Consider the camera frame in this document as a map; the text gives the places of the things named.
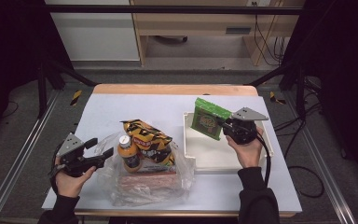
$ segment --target yellow and black tape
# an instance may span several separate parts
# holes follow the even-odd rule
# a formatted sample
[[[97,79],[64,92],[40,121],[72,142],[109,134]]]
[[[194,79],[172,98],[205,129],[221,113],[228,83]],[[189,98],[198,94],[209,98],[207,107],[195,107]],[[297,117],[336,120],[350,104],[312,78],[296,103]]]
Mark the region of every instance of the yellow and black tape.
[[[81,91],[76,91],[74,97],[72,98],[71,105],[76,105],[77,100],[79,99]]]
[[[276,102],[276,103],[279,103],[281,105],[286,105],[286,101],[285,100],[278,100],[276,97],[275,97],[275,93],[273,91],[270,91],[269,92],[269,100],[271,102]]]

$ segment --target hand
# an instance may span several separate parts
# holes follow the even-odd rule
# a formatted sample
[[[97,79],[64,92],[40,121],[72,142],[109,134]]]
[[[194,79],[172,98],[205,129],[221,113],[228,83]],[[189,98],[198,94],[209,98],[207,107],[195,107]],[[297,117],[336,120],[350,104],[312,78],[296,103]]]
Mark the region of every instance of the hand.
[[[57,157],[55,163],[60,164],[60,158]],[[71,177],[64,171],[58,172],[56,175],[58,193],[61,196],[76,198],[83,188],[84,183],[90,179],[95,170],[96,167],[92,166],[80,177]]]
[[[257,131],[260,135],[264,132],[259,127],[257,127]],[[260,141],[258,141],[258,139],[255,139],[246,145],[238,145],[228,135],[226,135],[226,139],[228,141],[228,145],[234,148],[235,152],[237,152],[238,161],[243,168],[259,166],[258,163],[260,161],[261,148],[263,145]]]

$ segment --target green box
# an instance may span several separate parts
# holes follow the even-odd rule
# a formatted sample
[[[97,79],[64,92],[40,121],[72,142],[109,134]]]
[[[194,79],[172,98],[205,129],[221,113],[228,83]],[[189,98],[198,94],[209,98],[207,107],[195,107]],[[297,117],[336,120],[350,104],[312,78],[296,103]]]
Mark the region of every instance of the green box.
[[[226,120],[231,116],[231,112],[199,97],[195,104],[191,128],[219,141],[222,127],[217,124],[217,118]]]

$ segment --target bottle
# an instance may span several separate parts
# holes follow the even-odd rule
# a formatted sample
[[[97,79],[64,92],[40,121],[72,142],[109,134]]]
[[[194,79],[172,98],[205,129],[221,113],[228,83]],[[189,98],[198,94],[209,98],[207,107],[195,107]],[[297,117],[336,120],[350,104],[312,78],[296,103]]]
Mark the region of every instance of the bottle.
[[[129,173],[137,172],[142,166],[142,160],[138,155],[138,147],[133,144],[128,135],[123,135],[118,139],[118,155],[123,158],[124,168]]]

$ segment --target black horizontal bar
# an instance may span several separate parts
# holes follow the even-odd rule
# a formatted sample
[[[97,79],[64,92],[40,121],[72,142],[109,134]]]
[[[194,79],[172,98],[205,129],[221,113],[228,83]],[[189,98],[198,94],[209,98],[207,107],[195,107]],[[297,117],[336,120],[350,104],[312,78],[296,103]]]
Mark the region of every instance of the black horizontal bar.
[[[25,5],[24,9],[66,13],[163,13],[163,14],[251,14],[302,15],[315,12],[302,7],[205,7],[205,6],[122,6],[122,5]]]

